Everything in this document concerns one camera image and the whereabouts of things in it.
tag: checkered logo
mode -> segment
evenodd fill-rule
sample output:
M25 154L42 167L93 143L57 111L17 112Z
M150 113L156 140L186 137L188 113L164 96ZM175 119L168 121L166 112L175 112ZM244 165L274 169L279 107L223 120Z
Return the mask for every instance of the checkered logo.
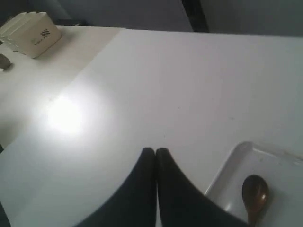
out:
M46 37L48 37L51 33L50 31L48 31L48 29L43 30L41 33L42 37L45 39Z

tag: spoon bowl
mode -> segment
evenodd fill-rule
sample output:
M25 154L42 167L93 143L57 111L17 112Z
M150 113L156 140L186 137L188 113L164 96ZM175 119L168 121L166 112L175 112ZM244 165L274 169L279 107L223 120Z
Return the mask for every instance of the spoon bowl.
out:
M248 223L256 226L260 212L266 205L269 189L265 180L258 175L250 175L243 182L242 198L248 214Z

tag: white tray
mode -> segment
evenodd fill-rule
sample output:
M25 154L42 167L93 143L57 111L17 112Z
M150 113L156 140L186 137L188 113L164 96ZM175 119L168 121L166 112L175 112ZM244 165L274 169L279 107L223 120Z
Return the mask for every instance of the white tray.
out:
M230 154L206 195L227 212L247 221L241 190L245 178L262 176L270 198L259 227L303 226L303 159L285 151L268 151L252 142Z

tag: table surface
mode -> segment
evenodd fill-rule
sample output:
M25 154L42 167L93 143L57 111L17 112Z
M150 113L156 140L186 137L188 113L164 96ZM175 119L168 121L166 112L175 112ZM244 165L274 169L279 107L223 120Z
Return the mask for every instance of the table surface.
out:
M0 72L0 144L5 148L35 119L121 28L58 26L62 38L36 59L0 53L14 64Z
M120 31L1 154L12 226L76 224L143 147L202 192L242 141L303 155L302 59L301 38Z

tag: white desk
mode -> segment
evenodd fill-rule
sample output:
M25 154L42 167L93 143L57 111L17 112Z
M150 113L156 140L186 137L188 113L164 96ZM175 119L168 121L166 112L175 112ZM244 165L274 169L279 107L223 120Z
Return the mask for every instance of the white desk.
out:
M303 155L302 57L298 38L121 31L0 155L12 226L76 224L143 147L168 147L203 192L241 141Z
M62 38L37 59L0 53L14 67L0 72L0 144L6 147L122 29L59 26Z

